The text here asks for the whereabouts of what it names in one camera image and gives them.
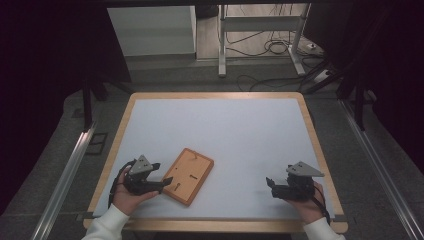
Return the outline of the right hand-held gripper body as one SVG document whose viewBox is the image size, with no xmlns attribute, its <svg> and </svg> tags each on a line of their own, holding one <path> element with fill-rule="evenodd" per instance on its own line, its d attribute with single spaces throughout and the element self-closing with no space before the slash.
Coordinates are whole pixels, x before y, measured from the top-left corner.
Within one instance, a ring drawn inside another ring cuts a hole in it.
<svg viewBox="0 0 424 240">
<path fill-rule="evenodd" d="M 291 201 L 306 201 L 315 195 L 314 177 L 324 177 L 324 174 L 314 167 L 300 161 L 289 165 L 286 183 L 277 185 L 271 181 L 271 194 L 274 198 Z"/>
</svg>

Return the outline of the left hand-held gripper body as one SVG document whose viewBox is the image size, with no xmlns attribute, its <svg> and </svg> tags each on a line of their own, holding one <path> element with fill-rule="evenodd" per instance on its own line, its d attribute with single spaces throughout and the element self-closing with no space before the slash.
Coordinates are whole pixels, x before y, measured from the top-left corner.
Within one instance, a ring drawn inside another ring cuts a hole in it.
<svg viewBox="0 0 424 240">
<path fill-rule="evenodd" d="M 132 162 L 124 180 L 126 189 L 134 195 L 143 195 L 147 192 L 160 191 L 161 182 L 149 182 L 147 177 L 153 172 L 152 164 L 144 155 Z"/>
</svg>

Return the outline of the wooden picture frame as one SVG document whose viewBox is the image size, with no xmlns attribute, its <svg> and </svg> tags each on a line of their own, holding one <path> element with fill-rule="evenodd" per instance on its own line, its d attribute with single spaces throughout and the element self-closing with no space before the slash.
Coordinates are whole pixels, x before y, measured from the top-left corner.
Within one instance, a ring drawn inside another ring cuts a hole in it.
<svg viewBox="0 0 424 240">
<path fill-rule="evenodd" d="M 184 148 L 165 174 L 165 178 L 172 177 L 172 182 L 163 192 L 179 203 L 190 206 L 213 166 L 211 158 Z"/>
</svg>

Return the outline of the person's right hand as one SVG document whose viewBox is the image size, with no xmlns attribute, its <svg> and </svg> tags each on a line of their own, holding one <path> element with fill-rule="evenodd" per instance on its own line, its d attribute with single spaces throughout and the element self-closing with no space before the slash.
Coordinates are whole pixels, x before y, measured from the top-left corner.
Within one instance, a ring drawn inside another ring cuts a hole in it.
<svg viewBox="0 0 424 240">
<path fill-rule="evenodd" d="M 315 195 L 314 199 L 318 201 L 322 206 L 325 205 L 325 198 L 323 194 L 323 187 L 321 184 L 315 182 Z M 312 223 L 316 220 L 324 218 L 324 214 L 320 207 L 313 201 L 291 201 L 288 200 L 288 203 L 291 204 L 298 212 L 301 220 L 305 224 Z"/>
</svg>

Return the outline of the person's left hand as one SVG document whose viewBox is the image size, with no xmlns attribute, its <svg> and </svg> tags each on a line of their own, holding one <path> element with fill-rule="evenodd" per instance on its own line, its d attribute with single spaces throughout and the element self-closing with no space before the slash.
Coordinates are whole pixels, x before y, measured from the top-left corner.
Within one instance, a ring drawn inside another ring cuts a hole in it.
<svg viewBox="0 0 424 240">
<path fill-rule="evenodd" d="M 113 194 L 112 204 L 116 208 L 118 208 L 122 213 L 127 216 L 130 216 L 141 203 L 158 196 L 159 192 L 152 191 L 147 192 L 143 195 L 133 195 L 132 193 L 130 193 L 123 185 L 125 176 L 128 171 L 129 167 L 126 167 L 118 178 L 118 181 L 116 183 L 116 189 Z"/>
</svg>

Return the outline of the white table mat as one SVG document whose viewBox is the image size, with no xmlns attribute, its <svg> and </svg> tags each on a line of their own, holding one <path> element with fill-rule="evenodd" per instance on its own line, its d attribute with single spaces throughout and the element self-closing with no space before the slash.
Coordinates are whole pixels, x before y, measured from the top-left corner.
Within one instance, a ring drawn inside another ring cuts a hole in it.
<svg viewBox="0 0 424 240">
<path fill-rule="evenodd" d="M 138 100 L 123 127 L 114 172 L 145 156 L 161 165 L 149 177 L 158 181 L 185 148 L 214 162 L 190 206 L 161 194 L 135 211 L 144 219 L 295 220 L 266 181 L 282 182 L 299 161 L 318 165 L 295 99 Z"/>
</svg>

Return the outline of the black stand leg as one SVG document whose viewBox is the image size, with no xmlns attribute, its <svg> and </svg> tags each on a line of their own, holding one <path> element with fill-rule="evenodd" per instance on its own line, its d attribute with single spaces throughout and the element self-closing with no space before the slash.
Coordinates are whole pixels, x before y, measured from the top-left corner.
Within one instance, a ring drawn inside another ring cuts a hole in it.
<svg viewBox="0 0 424 240">
<path fill-rule="evenodd" d="M 83 108 L 84 108 L 84 128 L 83 132 L 87 132 L 93 123 L 91 94 L 99 101 L 105 101 L 108 97 L 107 90 L 100 80 L 90 80 L 85 78 L 82 81 Z"/>
<path fill-rule="evenodd" d="M 339 99 L 347 99 L 351 93 L 354 93 L 354 121 L 359 129 L 364 131 L 363 106 L 365 102 L 365 84 L 360 70 L 355 67 L 349 67 L 343 71 L 343 80 L 336 91 Z"/>
</svg>

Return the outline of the white power strip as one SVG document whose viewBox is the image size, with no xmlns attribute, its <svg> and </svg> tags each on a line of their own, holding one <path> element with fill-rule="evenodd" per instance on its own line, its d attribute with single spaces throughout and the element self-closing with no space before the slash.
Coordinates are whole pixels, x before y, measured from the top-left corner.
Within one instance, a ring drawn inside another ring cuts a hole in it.
<svg viewBox="0 0 424 240">
<path fill-rule="evenodd" d="M 314 82 L 319 83 L 332 75 L 333 72 L 331 70 L 325 69 L 314 78 Z"/>
</svg>

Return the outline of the white cabinet panel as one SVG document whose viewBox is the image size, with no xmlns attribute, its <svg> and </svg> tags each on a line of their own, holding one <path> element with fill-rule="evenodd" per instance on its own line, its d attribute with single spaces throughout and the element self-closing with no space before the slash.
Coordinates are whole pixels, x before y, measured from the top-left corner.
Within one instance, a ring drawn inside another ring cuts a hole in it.
<svg viewBox="0 0 424 240">
<path fill-rule="evenodd" d="M 194 54 L 193 6 L 107 9 L 125 56 Z"/>
</svg>

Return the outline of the aluminium floor rail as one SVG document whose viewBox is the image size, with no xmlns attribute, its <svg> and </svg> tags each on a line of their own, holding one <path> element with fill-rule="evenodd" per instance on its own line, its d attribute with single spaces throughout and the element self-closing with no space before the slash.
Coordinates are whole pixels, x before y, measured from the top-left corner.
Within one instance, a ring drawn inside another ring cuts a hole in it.
<svg viewBox="0 0 424 240">
<path fill-rule="evenodd" d="M 34 229 L 30 240 L 47 240 L 66 199 L 89 142 L 95 132 L 97 122 L 93 121 L 80 134 L 57 185 Z"/>
<path fill-rule="evenodd" d="M 410 240 L 424 240 L 424 228 L 419 226 L 417 218 L 413 214 L 407 201 L 390 177 L 389 172 L 384 166 L 380 155 L 377 153 L 368 135 L 362 130 L 355 121 L 354 110 L 346 100 L 339 100 L 349 125 L 354 132 L 359 144 L 361 145 L 367 159 L 369 160 L 373 171 L 375 172 L 380 185 L 385 191 L 391 205 L 394 208 L 402 226 L 404 227 Z"/>
</svg>

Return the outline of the white metal desk frame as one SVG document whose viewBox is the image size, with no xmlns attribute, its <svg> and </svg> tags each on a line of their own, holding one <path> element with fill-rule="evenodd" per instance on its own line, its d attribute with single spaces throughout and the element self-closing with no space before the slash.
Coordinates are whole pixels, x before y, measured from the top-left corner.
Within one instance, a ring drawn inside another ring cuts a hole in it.
<svg viewBox="0 0 424 240">
<path fill-rule="evenodd" d="M 218 53 L 218 76 L 226 76 L 226 44 L 225 34 L 228 32 L 253 32 L 253 31 L 294 31 L 293 42 L 287 50 L 295 70 L 299 76 L 306 74 L 297 53 L 301 35 L 308 17 L 310 3 L 304 5 L 299 16 L 226 16 L 227 7 L 220 5 L 219 17 L 219 53 Z"/>
</svg>

